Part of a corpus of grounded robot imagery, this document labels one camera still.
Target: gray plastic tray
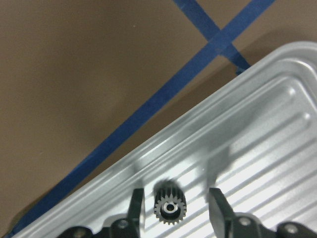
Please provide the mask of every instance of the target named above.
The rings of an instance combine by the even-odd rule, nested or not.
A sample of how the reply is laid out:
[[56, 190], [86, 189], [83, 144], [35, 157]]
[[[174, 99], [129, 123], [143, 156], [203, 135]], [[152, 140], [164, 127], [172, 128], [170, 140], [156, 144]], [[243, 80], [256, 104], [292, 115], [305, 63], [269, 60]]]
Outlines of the gray plastic tray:
[[[136, 187], [145, 188], [143, 237], [212, 237], [214, 185], [268, 228], [293, 220], [317, 231], [316, 68], [316, 43], [277, 49], [14, 237], [55, 238], [76, 225], [97, 233], [127, 212]], [[188, 204], [175, 226], [153, 214], [153, 187], [164, 179], [181, 185]]]

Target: blue tape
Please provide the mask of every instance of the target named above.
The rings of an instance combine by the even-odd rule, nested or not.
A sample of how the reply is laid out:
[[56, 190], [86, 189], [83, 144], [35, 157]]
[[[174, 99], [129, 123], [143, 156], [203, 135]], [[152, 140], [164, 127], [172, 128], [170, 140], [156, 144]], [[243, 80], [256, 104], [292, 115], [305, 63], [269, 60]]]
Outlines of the blue tape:
[[208, 44], [190, 59], [188, 63], [150, 97], [133, 115], [32, 207], [15, 225], [6, 238], [12, 237], [58, 204], [76, 185], [215, 59], [219, 52], [226, 50], [231, 45], [231, 42], [273, 2], [274, 0], [252, 0], [223, 30], [216, 33]]
[[[214, 35], [220, 31], [215, 22], [195, 0], [174, 0], [174, 2], [202, 33], [207, 41], [210, 41]], [[232, 44], [230, 44], [227, 49], [220, 52], [220, 54], [235, 64], [238, 67], [239, 73], [250, 67], [248, 62]]]

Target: cardboard surface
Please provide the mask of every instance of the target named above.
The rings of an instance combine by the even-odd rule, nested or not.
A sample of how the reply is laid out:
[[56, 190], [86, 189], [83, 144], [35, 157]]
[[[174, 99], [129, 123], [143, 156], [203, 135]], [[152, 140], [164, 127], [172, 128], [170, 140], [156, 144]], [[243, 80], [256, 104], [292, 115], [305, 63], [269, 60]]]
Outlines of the cardboard surface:
[[[220, 28], [248, 3], [198, 2]], [[317, 41], [316, 12], [278, 0], [234, 44], [254, 64]], [[1, 1], [0, 236], [205, 43], [172, 1]], [[216, 58], [83, 183], [234, 77]]]

